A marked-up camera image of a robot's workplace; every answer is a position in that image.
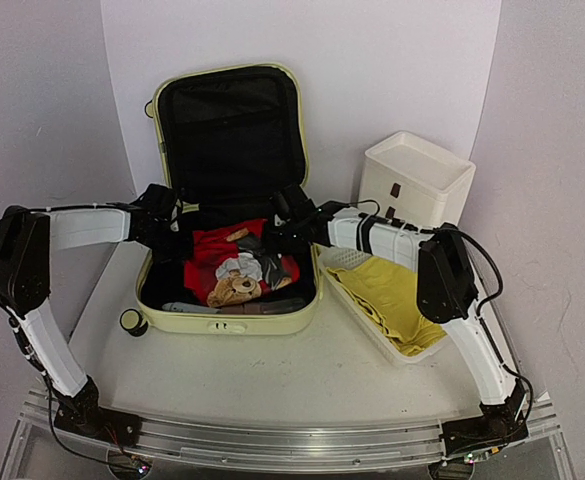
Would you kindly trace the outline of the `yellow garment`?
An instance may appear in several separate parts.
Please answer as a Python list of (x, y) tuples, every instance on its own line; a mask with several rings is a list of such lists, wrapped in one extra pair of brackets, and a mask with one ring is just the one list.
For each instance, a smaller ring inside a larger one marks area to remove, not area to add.
[(370, 257), (355, 268), (326, 271), (400, 355), (415, 357), (446, 337), (418, 310), (417, 275), (409, 269)]

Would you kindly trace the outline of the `white perforated plastic basket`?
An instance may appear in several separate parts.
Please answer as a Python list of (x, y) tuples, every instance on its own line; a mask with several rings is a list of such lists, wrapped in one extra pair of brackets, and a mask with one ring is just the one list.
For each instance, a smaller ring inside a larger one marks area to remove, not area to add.
[(346, 248), (323, 247), (318, 261), (335, 297), (392, 365), (419, 363), (451, 344), (419, 312), (417, 276), (409, 269)]

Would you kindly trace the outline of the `pale green hard-shell suitcase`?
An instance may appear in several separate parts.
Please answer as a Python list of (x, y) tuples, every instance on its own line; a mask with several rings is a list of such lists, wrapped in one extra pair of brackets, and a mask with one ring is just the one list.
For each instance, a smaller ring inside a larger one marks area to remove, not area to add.
[[(253, 219), (271, 220), (271, 196), (306, 182), (308, 162), (301, 99), (293, 75), (275, 64), (189, 74), (163, 82), (146, 105), (153, 120), (163, 178), (181, 203), (179, 231), (214, 230)], [(203, 305), (184, 287), (185, 261), (155, 263), (150, 250), (139, 272), (137, 304), (121, 314), (121, 327), (141, 336), (169, 333), (287, 335), (307, 327), (322, 296), (318, 251), (313, 245), (274, 253), (292, 256), (300, 279), (248, 302), (300, 297), (304, 308), (281, 315), (166, 312), (168, 302)]]

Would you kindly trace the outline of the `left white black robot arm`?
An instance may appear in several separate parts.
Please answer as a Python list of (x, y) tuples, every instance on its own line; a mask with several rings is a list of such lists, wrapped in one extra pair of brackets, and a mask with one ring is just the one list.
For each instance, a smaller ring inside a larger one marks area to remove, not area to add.
[(70, 350), (51, 309), (53, 253), (96, 244), (136, 242), (156, 259), (183, 258), (190, 235), (173, 230), (171, 207), (91, 204), (28, 209), (11, 206), (0, 218), (0, 309), (19, 348), (59, 402), (53, 427), (118, 447), (137, 444), (139, 416), (104, 408), (99, 390)]

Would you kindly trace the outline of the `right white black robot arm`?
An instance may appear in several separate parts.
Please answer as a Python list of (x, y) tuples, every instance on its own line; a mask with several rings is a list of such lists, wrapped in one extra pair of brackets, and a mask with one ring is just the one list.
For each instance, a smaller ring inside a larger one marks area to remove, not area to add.
[(528, 436), (534, 387), (511, 368), (485, 319), (489, 302), (501, 295), (479, 291), (466, 247), (484, 248), (456, 226), (418, 227), (404, 220), (365, 213), (353, 203), (321, 206), (302, 196), (278, 193), (271, 199), (269, 235), (284, 250), (310, 244), (356, 250), (402, 266), (416, 275), (416, 306), (442, 326), (460, 351), (478, 388), (480, 415), (441, 426), (443, 457), (472, 462)]

